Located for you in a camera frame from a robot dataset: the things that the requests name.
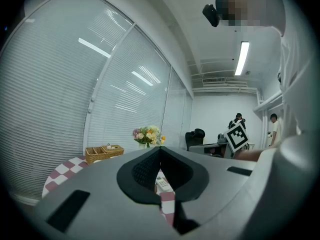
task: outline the white shirt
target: white shirt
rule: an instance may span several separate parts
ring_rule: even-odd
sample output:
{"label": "white shirt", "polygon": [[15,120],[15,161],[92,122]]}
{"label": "white shirt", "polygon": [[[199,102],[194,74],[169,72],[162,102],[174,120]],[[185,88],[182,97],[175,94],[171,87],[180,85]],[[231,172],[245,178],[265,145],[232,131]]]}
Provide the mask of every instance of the white shirt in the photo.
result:
{"label": "white shirt", "polygon": [[274,139],[274,142],[273,142],[273,144],[276,144],[281,140],[281,134],[282,134],[282,127],[281,127],[281,124],[278,121],[275,121],[273,123],[272,134],[274,134],[273,132],[276,132],[275,139]]}
{"label": "white shirt", "polygon": [[279,69],[284,112],[282,140],[296,135],[297,125],[301,131],[320,128],[317,39],[295,2],[283,0],[283,3],[286,23]]}

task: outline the desk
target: desk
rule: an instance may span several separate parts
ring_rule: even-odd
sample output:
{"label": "desk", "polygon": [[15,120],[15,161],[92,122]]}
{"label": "desk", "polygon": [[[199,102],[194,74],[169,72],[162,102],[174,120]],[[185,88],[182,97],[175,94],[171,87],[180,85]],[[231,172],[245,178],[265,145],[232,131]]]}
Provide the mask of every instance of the desk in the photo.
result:
{"label": "desk", "polygon": [[[88,166],[89,165],[87,164],[84,156],[72,158],[57,166],[57,168],[53,170],[44,183],[42,198],[44,198],[50,191],[53,191],[57,186],[61,185],[67,179],[71,178],[73,175]],[[164,180],[168,182],[161,170],[158,172],[157,177],[163,177]],[[162,208],[160,209],[160,212],[165,220],[170,225],[173,225],[175,214],[175,193],[172,189],[171,191],[163,192],[158,185],[156,185],[156,187],[156,194],[161,197]]]}

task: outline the person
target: person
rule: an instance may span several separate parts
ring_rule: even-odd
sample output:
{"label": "person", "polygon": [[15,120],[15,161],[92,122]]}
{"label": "person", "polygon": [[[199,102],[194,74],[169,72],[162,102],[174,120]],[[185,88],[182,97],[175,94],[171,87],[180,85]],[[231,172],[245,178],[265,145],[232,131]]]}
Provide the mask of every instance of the person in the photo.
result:
{"label": "person", "polygon": [[230,121],[228,128],[231,129],[237,124],[242,124],[243,128],[246,129],[245,122],[246,120],[242,118],[242,114],[237,113],[235,119],[233,121]]}
{"label": "person", "polygon": [[[284,113],[282,138],[274,147],[296,135],[297,127],[302,134],[319,131],[315,109],[320,107],[319,46],[300,8],[292,0],[216,0],[215,5],[218,17],[228,26],[272,27],[280,35],[277,78]],[[246,150],[237,158],[257,161],[262,151]]]}
{"label": "person", "polygon": [[273,130],[272,130],[272,140],[270,146],[277,144],[281,140],[281,124],[278,122],[278,117],[276,114],[272,114],[270,116],[270,120],[273,123]]}

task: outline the wicker basket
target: wicker basket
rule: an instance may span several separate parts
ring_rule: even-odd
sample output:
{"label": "wicker basket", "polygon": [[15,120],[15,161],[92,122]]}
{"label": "wicker basket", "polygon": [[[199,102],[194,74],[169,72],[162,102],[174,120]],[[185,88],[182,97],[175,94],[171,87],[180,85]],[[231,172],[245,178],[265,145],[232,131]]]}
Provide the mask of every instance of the wicker basket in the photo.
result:
{"label": "wicker basket", "polygon": [[93,164],[96,160],[104,160],[117,157],[124,154],[124,149],[119,145],[112,145],[114,149],[107,149],[107,146],[87,147],[85,149],[85,160],[88,165]]}

